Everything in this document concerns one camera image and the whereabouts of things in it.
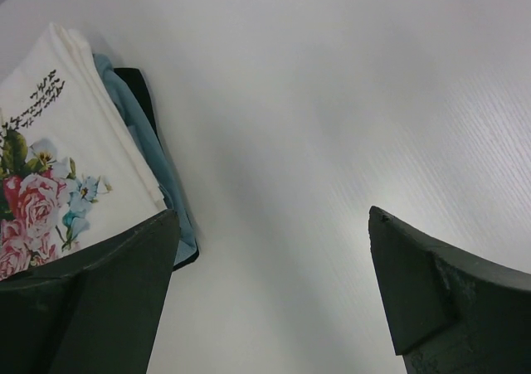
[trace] folded cloth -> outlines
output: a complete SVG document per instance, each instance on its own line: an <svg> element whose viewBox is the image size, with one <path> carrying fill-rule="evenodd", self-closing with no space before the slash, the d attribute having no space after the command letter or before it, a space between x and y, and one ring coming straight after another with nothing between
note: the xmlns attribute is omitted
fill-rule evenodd
<svg viewBox="0 0 531 374"><path fill-rule="evenodd" d="M50 25L0 85L0 279L163 209L156 178L64 34Z"/></svg>
<svg viewBox="0 0 531 374"><path fill-rule="evenodd" d="M181 226L181 242L179 243L174 263L174 268L178 269L178 267L194 261L197 258L198 249L177 180L164 155L153 126L134 96L133 91L114 72L113 66L107 56L96 54L94 55L94 62L110 98L116 105L120 116L137 143L140 152L153 170L164 195L166 206L174 209L178 213ZM144 79L138 70L135 74L135 83L138 87L142 86L145 89L144 95L147 95L149 106L151 106Z"/></svg>
<svg viewBox="0 0 531 374"><path fill-rule="evenodd" d="M166 206L163 203L163 195L158 188L157 179L153 175L149 165L145 162L140 151L131 143L133 141L131 135L128 133L124 121L116 112L113 102L105 90L103 82L95 68L94 60L92 58L92 50L90 49L88 41L77 30L67 31L59 28L58 34L65 45L70 45L72 58L81 71L84 72L85 78L89 81L91 90L98 98L101 107L104 108L106 118L113 126L116 135L124 145L153 200L161 210L165 209Z"/></svg>

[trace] light blue cloth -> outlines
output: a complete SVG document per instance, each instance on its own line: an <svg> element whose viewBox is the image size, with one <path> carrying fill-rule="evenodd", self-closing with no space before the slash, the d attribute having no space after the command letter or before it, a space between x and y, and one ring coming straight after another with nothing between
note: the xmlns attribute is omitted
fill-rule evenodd
<svg viewBox="0 0 531 374"><path fill-rule="evenodd" d="M116 75L109 58L105 55L95 54L94 62L110 98L157 178L166 206L174 209L178 214L181 241L173 264L174 266L178 265L197 252L197 243L173 171L139 102L125 81Z"/></svg>

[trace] stack of fabric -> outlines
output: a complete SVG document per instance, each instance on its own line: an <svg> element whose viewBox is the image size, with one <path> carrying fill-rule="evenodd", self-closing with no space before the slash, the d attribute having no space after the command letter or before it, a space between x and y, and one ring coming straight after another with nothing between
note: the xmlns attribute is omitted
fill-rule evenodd
<svg viewBox="0 0 531 374"><path fill-rule="evenodd" d="M144 79L117 72L78 31L51 24L0 85L0 279L166 208L182 228L175 268L197 258Z"/></svg>

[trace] white wood grain surface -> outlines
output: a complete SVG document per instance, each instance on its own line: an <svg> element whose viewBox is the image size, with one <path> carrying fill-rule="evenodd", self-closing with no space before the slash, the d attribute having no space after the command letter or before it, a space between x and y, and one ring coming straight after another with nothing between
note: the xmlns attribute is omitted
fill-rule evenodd
<svg viewBox="0 0 531 374"><path fill-rule="evenodd" d="M172 278L149 374L403 373L368 209L531 270L530 13L531 0L7 0L0 77L51 20L148 77L202 247Z"/></svg>

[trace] floral print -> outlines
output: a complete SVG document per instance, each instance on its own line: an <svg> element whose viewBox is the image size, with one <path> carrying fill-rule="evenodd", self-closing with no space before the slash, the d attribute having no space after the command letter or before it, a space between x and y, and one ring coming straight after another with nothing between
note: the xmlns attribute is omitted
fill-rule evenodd
<svg viewBox="0 0 531 374"><path fill-rule="evenodd" d="M74 160L58 160L47 138L28 147L16 130L3 136L0 280L78 250L77 237L90 228L87 213L112 190L106 177L79 179Z"/></svg>

